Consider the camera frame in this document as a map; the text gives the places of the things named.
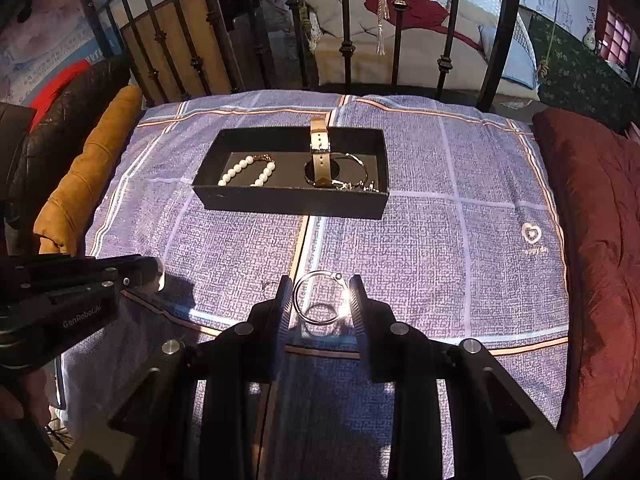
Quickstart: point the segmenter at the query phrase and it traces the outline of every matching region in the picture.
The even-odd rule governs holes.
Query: window
[[[602,38],[602,59],[626,66],[631,43],[631,29],[611,8],[607,13],[607,25]]]

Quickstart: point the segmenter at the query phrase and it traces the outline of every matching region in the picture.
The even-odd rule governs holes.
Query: black box
[[[379,220],[389,197],[386,147],[382,130],[328,128],[332,153],[356,155],[367,167],[379,193],[319,188],[308,184],[304,167],[311,160],[309,127],[234,128],[220,130],[193,180],[193,190],[205,209],[290,215],[339,216]],[[222,175],[247,155],[267,153],[276,169],[263,187],[251,187],[266,162],[256,161],[226,186]],[[357,183],[364,170],[351,159],[336,160],[333,178]]]

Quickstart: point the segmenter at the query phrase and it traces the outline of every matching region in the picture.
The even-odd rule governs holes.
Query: silver bolt
[[[482,345],[478,341],[478,339],[465,339],[462,343],[462,348],[464,348],[470,354],[477,354],[482,349]]]
[[[162,343],[162,351],[167,354],[175,354],[180,349],[180,342],[175,339],[169,339],[169,341],[165,341]]]
[[[391,330],[392,334],[405,335],[409,332],[409,326],[407,325],[407,323],[396,321],[395,323],[391,324],[389,330]]]
[[[247,321],[238,323],[234,327],[234,332],[236,332],[238,335],[249,335],[253,331],[254,331],[254,326]]]

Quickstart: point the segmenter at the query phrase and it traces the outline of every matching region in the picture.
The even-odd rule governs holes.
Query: green carpet
[[[552,27],[551,20],[533,13],[529,37],[538,65],[548,49]],[[640,124],[639,95],[601,57],[561,27],[556,27],[549,72],[540,81],[538,94],[549,106],[596,119],[615,132],[629,121]]]

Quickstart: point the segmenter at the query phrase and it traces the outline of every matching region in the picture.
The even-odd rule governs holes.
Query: mustard yellow rolled cushion
[[[141,104],[140,88],[125,86],[102,114],[82,153],[76,156],[36,219],[33,233],[40,237],[41,254],[76,255],[78,238],[84,233],[127,135],[136,124]]]

